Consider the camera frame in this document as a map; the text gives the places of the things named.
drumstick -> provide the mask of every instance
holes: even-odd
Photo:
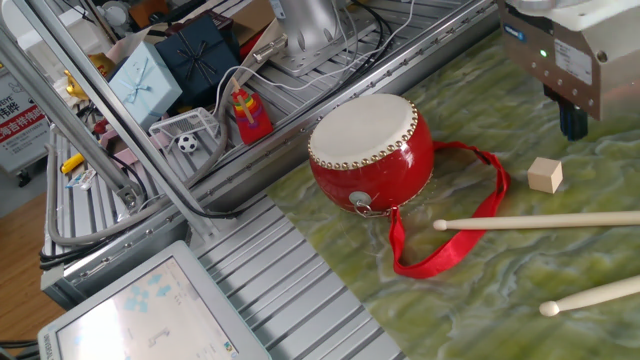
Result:
[[[235,88],[235,92],[240,91],[240,84],[238,84],[238,80],[236,78],[231,78],[231,82],[233,83],[233,87]],[[249,108],[247,108],[247,104],[244,102],[242,95],[238,96],[238,100],[240,101],[240,106],[242,106],[242,111],[247,115],[247,119],[249,119],[249,123],[253,124],[255,120],[253,120],[253,116],[251,116],[251,112],[249,112]]]
[[[553,229],[588,226],[640,225],[640,211],[603,213],[578,213],[558,215],[508,216],[471,218],[460,220],[436,220],[433,228],[438,231],[452,230],[506,230],[506,229]]]
[[[640,275],[569,295],[540,305],[540,313],[553,316],[560,311],[579,309],[640,292]]]

red ribbon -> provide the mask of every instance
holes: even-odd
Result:
[[[492,165],[498,172],[496,180],[496,190],[487,197],[473,213],[473,217],[492,217],[496,215],[498,205],[504,198],[511,178],[504,170],[498,157],[492,153],[480,151],[474,146],[467,146],[461,142],[434,142],[434,150],[446,148],[460,148],[472,150],[476,156],[487,165]],[[402,276],[416,279],[425,279],[435,276],[458,264],[473,247],[478,243],[486,230],[461,230],[451,240],[447,241],[438,250],[421,262],[405,266],[400,264],[400,257],[404,249],[405,232],[400,218],[400,210],[397,206],[391,209],[390,214],[391,229],[389,231],[389,242],[393,250],[393,270]]]

aluminum frame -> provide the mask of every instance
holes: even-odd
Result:
[[[38,0],[14,1],[195,231],[203,238],[217,235],[217,227],[213,222],[191,212],[186,204],[199,211],[202,211],[202,207],[153,146],[145,131],[129,114],[105,78],[73,40],[49,5]]]
[[[102,151],[86,126],[62,100],[48,81],[22,51],[0,16],[0,58],[11,75],[24,87],[48,118],[58,125],[65,136],[78,144],[78,150],[100,173],[107,186],[117,193],[125,204],[135,202],[140,187],[131,181]]]

ribbon bow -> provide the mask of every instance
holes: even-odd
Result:
[[[207,48],[207,45],[208,45],[207,42],[202,41],[200,43],[200,47],[198,48],[198,52],[194,52],[193,49],[191,48],[191,45],[189,45],[189,42],[187,41],[187,39],[184,37],[184,35],[182,35],[182,33],[179,32],[178,36],[180,37],[180,40],[182,40],[182,42],[184,43],[184,48],[185,48],[185,50],[178,50],[178,54],[191,60],[191,63],[189,64],[189,69],[187,70],[187,75],[185,76],[185,78],[189,80],[189,78],[191,77],[191,72],[195,67],[198,69],[200,74],[202,74],[202,77],[207,79],[210,85],[212,86],[215,85],[213,80],[209,77],[207,70],[209,70],[212,74],[215,75],[216,69],[201,59],[202,55],[204,54],[204,50]]]
[[[133,102],[136,100],[136,96],[138,95],[138,90],[150,89],[148,85],[142,84],[142,76],[144,75],[144,70],[147,68],[148,62],[149,62],[149,59],[145,58],[144,64],[142,64],[142,71],[140,71],[140,75],[138,75],[138,78],[136,79],[135,82],[133,82],[133,84],[129,84],[126,81],[120,79],[120,83],[124,85],[127,89],[131,90],[131,92],[129,93],[129,95],[127,95],[124,101],[130,102],[133,104]]]

wooden cube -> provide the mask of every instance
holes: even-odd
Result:
[[[562,182],[562,163],[558,160],[536,158],[529,171],[529,188],[553,194]]]

